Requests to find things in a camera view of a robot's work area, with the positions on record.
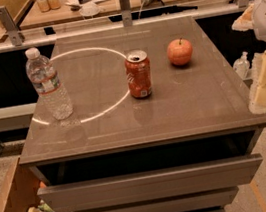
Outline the hand sanitizer bottle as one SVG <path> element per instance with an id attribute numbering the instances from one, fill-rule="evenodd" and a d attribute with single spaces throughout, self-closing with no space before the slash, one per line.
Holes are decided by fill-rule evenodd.
<path id="1" fill-rule="evenodd" d="M 247 52 L 243 52 L 239 59 L 236 59 L 233 64 L 233 70 L 240 76 L 241 79 L 247 77 L 250 63 L 248 61 Z"/>

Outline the red apple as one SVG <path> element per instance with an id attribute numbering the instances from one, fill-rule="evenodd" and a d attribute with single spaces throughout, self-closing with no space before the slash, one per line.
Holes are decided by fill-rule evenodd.
<path id="1" fill-rule="evenodd" d="M 192 43 L 183 38 L 175 39 L 169 43 L 166 52 L 171 64 L 187 65 L 192 58 Z"/>

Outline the top grey drawer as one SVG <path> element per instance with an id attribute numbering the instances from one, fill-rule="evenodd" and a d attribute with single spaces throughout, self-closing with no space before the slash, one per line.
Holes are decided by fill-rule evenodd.
<path id="1" fill-rule="evenodd" d="M 126 205 L 246 184 L 251 182 L 262 161 L 259 154 L 243 155 L 41 188 L 38 196 L 55 212 Z"/>

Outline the grey drawer cabinet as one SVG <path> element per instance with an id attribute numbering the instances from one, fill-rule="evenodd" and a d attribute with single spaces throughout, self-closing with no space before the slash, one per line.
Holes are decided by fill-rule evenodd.
<path id="1" fill-rule="evenodd" d="M 175 39 L 192 44 L 187 65 L 171 64 Z M 20 164 L 40 188 L 255 155 L 266 114 L 249 111 L 245 83 L 191 17 L 59 39 L 52 61 L 73 102 L 55 120 L 37 105 Z M 129 91 L 125 59 L 142 50 L 152 92 Z M 225 212 L 234 187 L 72 212 Z"/>

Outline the left metal post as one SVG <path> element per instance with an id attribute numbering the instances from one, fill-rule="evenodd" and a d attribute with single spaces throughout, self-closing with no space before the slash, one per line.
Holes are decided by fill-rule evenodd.
<path id="1" fill-rule="evenodd" d="M 21 46 L 24 39 L 19 32 L 19 28 L 17 28 L 15 22 L 9 14 L 9 11 L 5 6 L 0 5 L 0 22 L 6 29 L 6 34 L 8 35 L 13 46 Z"/>

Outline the clear plastic water bottle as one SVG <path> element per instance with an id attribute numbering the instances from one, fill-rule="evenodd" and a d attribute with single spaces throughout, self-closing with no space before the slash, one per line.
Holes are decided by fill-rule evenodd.
<path id="1" fill-rule="evenodd" d="M 47 110 L 57 120 L 70 117 L 74 108 L 52 61 L 42 55 L 36 47 L 26 50 L 25 56 L 26 75 Z"/>

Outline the middle metal post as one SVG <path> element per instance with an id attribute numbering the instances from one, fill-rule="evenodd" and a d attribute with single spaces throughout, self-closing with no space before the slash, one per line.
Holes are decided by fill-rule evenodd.
<path id="1" fill-rule="evenodd" d="M 132 12 L 131 12 L 130 0 L 119 0 L 119 1 L 122 13 L 123 25 L 125 27 L 130 27 L 133 25 L 131 18 Z"/>

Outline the white bowl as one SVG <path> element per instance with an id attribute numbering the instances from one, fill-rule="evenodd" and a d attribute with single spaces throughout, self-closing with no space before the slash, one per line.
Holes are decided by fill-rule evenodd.
<path id="1" fill-rule="evenodd" d="M 101 12 L 101 9 L 95 3 L 85 4 L 79 10 L 79 13 L 81 14 L 82 17 L 96 16 L 100 12 Z"/>

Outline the orange soda can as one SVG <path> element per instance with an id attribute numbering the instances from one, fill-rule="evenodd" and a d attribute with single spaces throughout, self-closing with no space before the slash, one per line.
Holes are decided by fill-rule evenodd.
<path id="1" fill-rule="evenodd" d="M 150 60 L 142 50 L 131 50 L 125 59 L 129 91 L 135 98 L 146 98 L 152 92 Z"/>

